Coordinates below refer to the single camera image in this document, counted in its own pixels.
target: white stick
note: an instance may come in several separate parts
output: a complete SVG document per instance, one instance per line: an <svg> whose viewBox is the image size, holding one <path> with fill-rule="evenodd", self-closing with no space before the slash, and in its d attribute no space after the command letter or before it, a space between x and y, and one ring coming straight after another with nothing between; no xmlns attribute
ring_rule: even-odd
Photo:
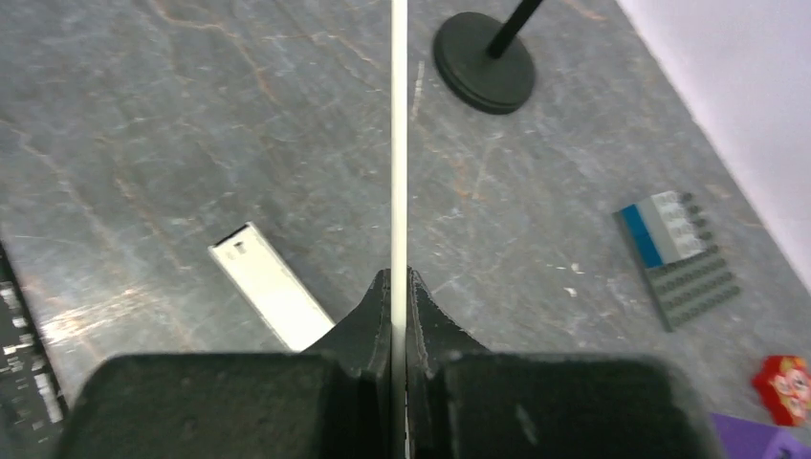
<svg viewBox="0 0 811 459"><path fill-rule="evenodd" d="M391 0L391 441L406 446L406 295L408 237L408 3Z"/></svg>

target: round black stand base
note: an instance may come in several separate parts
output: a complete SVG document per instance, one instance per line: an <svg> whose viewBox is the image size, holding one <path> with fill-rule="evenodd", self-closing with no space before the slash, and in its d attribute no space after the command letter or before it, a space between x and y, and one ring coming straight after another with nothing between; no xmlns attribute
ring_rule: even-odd
<svg viewBox="0 0 811 459"><path fill-rule="evenodd" d="M468 105L493 115L513 113L535 86L532 57L516 37L493 59L485 51L502 24L478 12L456 14L433 39L439 75Z"/></svg>

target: white wall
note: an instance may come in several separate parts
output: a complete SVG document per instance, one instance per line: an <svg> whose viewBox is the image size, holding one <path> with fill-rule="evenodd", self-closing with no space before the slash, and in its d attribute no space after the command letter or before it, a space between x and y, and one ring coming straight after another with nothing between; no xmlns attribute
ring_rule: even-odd
<svg viewBox="0 0 811 459"><path fill-rule="evenodd" d="M618 1L811 286L811 0Z"/></svg>

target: red toy block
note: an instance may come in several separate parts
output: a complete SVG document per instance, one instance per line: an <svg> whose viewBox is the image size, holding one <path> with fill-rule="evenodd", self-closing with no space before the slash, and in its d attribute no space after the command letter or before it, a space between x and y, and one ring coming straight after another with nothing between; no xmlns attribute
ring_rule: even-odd
<svg viewBox="0 0 811 459"><path fill-rule="evenodd" d="M811 408L805 359L797 356L769 356L752 379L760 400L778 426L802 426Z"/></svg>

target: purple lego piece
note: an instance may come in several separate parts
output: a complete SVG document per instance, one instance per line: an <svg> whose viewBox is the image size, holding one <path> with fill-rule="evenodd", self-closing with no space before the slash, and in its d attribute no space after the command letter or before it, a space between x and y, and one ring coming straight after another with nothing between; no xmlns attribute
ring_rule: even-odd
<svg viewBox="0 0 811 459"><path fill-rule="evenodd" d="M785 428L723 414L712 420L730 459L811 459L811 448Z"/></svg>

